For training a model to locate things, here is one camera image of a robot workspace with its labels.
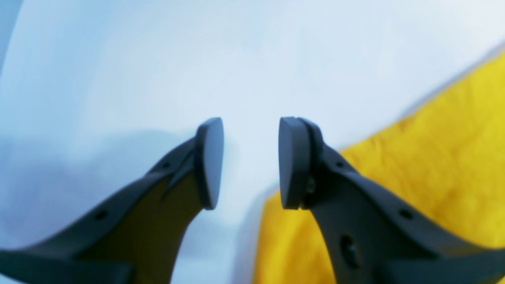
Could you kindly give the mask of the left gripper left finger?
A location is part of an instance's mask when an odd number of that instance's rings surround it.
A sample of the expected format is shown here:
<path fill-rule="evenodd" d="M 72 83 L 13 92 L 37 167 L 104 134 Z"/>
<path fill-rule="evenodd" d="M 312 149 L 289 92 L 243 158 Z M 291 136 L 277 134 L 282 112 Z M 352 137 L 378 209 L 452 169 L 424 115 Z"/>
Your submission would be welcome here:
<path fill-rule="evenodd" d="M 1 273 L 26 284 L 169 284 L 185 232 L 219 199 L 221 118 L 45 241 L 1 251 Z"/>

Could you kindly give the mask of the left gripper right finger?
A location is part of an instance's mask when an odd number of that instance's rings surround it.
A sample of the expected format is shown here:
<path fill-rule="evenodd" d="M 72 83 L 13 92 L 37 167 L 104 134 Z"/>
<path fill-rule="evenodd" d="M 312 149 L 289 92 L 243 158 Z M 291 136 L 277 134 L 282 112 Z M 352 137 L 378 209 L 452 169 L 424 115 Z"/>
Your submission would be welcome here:
<path fill-rule="evenodd" d="M 284 209 L 309 210 L 339 284 L 497 284 L 504 250 L 443 229 L 327 146 L 305 118 L 279 121 Z"/>

